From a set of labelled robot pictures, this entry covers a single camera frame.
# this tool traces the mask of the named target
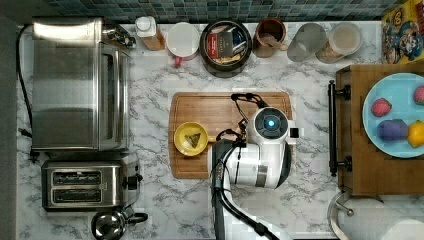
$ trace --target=power cord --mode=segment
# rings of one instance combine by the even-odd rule
[[[18,37],[16,39],[16,71],[18,73],[19,82],[21,83],[22,93],[24,95],[25,105],[26,105],[27,112],[28,112],[29,124],[32,127],[31,105],[29,104],[29,98],[28,98],[28,94],[27,94],[27,91],[26,91],[26,88],[25,88],[24,78],[22,76],[22,69],[21,69],[21,48],[20,48],[22,34],[30,26],[32,26],[32,25],[24,25],[24,27],[19,31]]]
[[[18,37],[16,38],[16,72],[18,73],[18,78],[19,78],[19,82],[21,84],[21,89],[22,89],[22,94],[24,96],[24,100],[25,100],[25,106],[28,112],[28,118],[29,118],[29,125],[32,128],[32,111],[31,111],[31,105],[29,103],[29,98],[28,98],[28,93],[25,87],[25,81],[22,75],[22,67],[21,67],[21,48],[20,48],[20,43],[21,43],[21,38],[23,33],[25,32],[25,30],[29,27],[31,27],[32,24],[27,24],[24,25],[24,27],[19,31]],[[32,138],[32,134],[30,132],[28,132],[26,129],[22,129],[19,128],[18,131],[22,134],[22,136],[25,137],[29,137]],[[50,155],[46,152],[46,155],[49,159],[51,159]],[[29,152],[29,160],[32,163],[36,163],[38,162],[38,157],[40,156],[39,152],[35,152],[32,150],[30,150]]]
[[[235,102],[236,107],[245,122],[249,122],[249,119],[247,118],[246,114],[244,114],[244,112],[241,110],[240,105],[237,101],[255,103],[258,108],[269,107],[269,105],[262,99],[261,96],[253,93],[233,93],[231,94],[231,100]]]

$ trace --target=box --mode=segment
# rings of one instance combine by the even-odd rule
[[[409,0],[382,19],[383,61],[424,62],[424,0]]]
[[[233,34],[231,32],[210,33],[207,38],[208,55],[212,59],[232,57]]]

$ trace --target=toaster oven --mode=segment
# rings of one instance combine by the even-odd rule
[[[103,18],[34,18],[34,151],[127,148],[130,39]]]

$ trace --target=container lid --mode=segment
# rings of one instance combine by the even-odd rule
[[[339,23],[328,34],[328,41],[335,52],[346,56],[361,47],[361,31],[353,23]]]
[[[151,37],[156,34],[156,21],[153,17],[140,17],[135,21],[137,36]]]

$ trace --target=blue plate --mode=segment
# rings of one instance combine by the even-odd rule
[[[408,140],[383,142],[377,135],[377,126],[384,120],[402,119],[406,125],[424,120],[424,106],[414,102],[415,89],[424,84],[424,78],[411,73],[397,73],[380,80],[365,98],[362,121],[368,137],[381,151],[399,158],[411,158],[424,154],[424,146],[413,148]],[[392,104],[392,110],[383,117],[371,112],[372,104],[385,98]]]

